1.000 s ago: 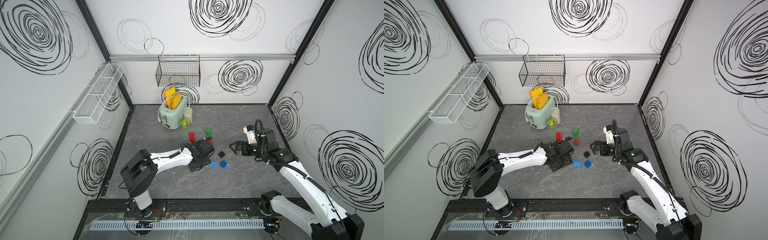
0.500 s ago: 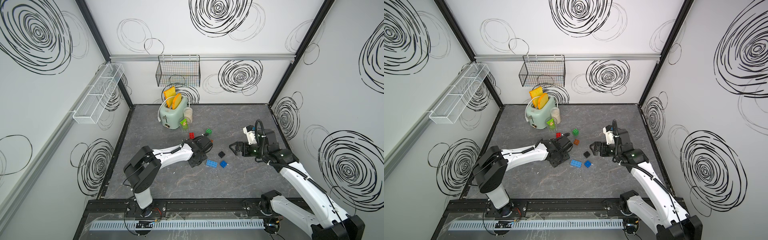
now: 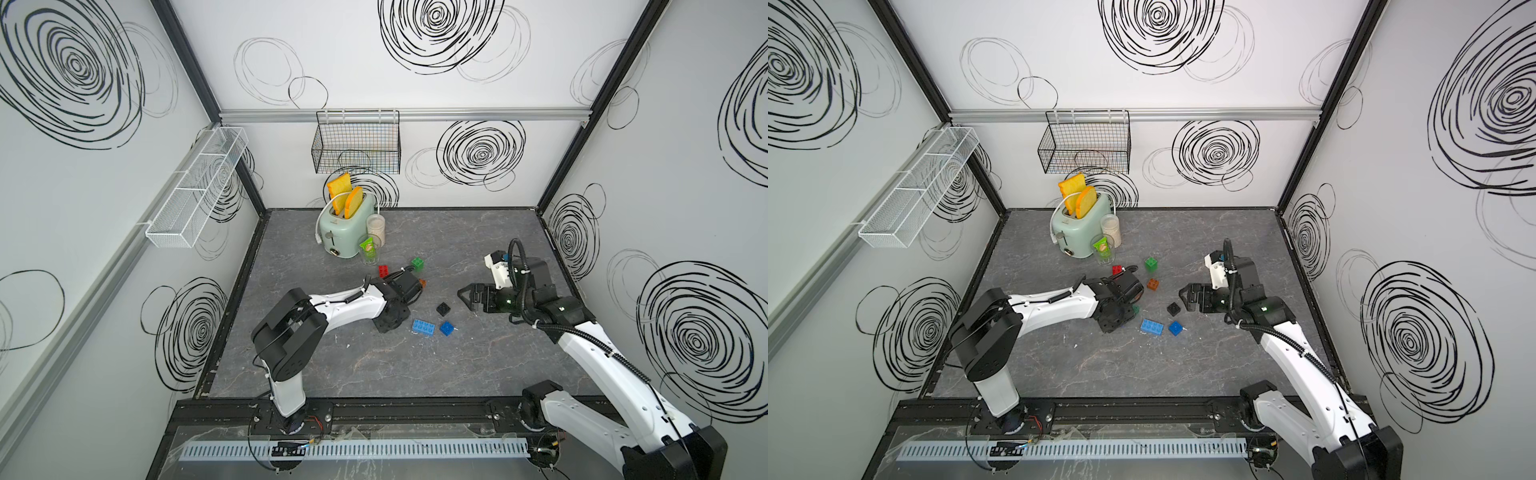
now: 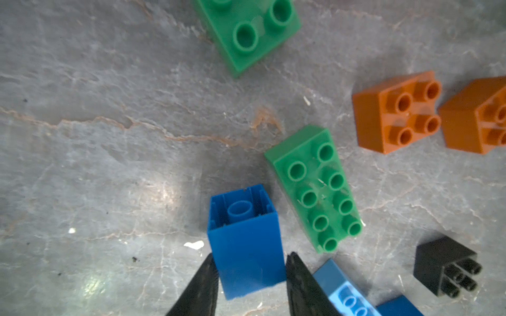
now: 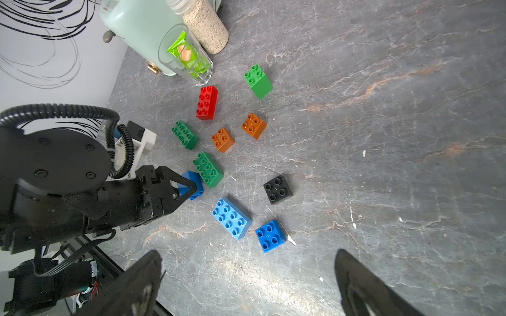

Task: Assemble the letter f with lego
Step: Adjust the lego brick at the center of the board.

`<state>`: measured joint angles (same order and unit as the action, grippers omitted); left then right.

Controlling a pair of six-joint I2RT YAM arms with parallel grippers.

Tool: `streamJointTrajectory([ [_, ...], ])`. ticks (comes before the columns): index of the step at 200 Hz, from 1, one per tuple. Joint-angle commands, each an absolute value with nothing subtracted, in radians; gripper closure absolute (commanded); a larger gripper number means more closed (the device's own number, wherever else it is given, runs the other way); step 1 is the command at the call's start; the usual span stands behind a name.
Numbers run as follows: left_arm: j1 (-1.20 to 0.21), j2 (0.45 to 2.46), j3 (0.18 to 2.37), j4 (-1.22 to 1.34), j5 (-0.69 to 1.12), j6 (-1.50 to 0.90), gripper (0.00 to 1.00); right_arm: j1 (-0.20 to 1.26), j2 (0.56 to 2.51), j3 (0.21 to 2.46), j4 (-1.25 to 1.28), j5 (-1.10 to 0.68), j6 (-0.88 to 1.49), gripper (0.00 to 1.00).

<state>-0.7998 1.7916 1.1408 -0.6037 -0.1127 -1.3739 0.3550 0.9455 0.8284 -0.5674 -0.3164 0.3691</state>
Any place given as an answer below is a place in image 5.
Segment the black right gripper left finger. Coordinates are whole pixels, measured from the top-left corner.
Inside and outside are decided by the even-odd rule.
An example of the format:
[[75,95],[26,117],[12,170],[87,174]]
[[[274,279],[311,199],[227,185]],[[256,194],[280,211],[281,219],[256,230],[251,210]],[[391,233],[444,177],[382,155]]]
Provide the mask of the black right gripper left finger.
[[76,314],[165,315],[166,308],[157,302],[161,282],[162,258],[151,250]]

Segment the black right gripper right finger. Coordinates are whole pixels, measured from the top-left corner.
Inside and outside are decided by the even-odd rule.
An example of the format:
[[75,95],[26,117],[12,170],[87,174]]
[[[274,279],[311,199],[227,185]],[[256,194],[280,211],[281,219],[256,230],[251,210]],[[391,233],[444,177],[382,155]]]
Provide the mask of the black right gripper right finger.
[[421,315],[348,251],[337,251],[335,275],[345,315]]

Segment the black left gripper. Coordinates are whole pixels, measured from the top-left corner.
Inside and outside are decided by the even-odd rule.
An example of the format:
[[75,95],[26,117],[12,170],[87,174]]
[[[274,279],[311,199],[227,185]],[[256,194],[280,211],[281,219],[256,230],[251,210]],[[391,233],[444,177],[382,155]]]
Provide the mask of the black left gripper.
[[[172,183],[188,188],[183,195]],[[134,180],[107,181],[98,191],[98,224],[127,230],[176,211],[196,192],[195,182],[166,166],[143,166]]]

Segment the light blue long lego brick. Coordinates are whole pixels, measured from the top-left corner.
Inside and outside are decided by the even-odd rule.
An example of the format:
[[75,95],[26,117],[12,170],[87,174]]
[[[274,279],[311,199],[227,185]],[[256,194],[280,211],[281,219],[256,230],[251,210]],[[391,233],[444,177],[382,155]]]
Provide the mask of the light blue long lego brick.
[[212,216],[236,240],[243,238],[252,220],[227,198],[220,198],[212,210]]

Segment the blue square lego brick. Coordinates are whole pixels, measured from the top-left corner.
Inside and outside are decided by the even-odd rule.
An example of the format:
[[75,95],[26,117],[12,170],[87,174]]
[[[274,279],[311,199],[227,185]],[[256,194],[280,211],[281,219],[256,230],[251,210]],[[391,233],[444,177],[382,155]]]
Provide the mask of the blue square lego brick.
[[277,220],[266,223],[256,229],[255,233],[265,254],[286,242],[286,237]]

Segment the black square lego brick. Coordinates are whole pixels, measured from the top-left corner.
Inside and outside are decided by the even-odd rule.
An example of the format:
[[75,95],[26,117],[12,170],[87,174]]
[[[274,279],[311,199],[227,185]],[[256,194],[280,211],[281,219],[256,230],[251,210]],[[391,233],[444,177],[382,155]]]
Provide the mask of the black square lego brick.
[[263,185],[271,205],[279,204],[293,196],[293,192],[284,175],[278,175]]

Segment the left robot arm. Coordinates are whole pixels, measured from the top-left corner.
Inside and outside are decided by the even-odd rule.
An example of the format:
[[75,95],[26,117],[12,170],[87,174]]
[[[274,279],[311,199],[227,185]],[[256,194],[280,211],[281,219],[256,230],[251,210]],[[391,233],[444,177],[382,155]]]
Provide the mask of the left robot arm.
[[[105,142],[69,129],[25,133],[43,119],[100,119]],[[12,254],[83,234],[131,229],[172,214],[196,184],[161,166],[134,179],[128,129],[113,110],[39,103],[1,113],[1,249]]]

